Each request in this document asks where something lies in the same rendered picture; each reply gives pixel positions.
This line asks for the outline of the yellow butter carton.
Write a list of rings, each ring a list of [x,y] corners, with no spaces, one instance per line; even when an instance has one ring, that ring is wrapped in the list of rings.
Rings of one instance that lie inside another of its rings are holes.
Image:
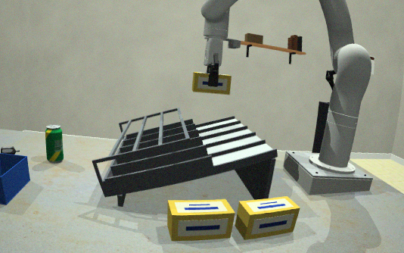
[[[244,240],[291,233],[299,211],[287,196],[240,201],[235,227]]]
[[[218,86],[208,86],[209,73],[194,72],[192,91],[230,95],[232,76],[219,74]]]
[[[171,241],[231,238],[234,218],[235,212],[226,199],[168,200]]]

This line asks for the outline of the blue open bin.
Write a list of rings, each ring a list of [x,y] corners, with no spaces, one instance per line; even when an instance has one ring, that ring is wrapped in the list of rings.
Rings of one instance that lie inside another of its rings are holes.
[[[25,156],[0,153],[1,205],[7,205],[29,181],[28,160]]]

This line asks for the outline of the green drink can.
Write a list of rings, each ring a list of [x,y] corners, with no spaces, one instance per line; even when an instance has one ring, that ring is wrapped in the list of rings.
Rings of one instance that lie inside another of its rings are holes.
[[[64,159],[63,138],[60,125],[48,125],[45,131],[47,160],[57,164]]]

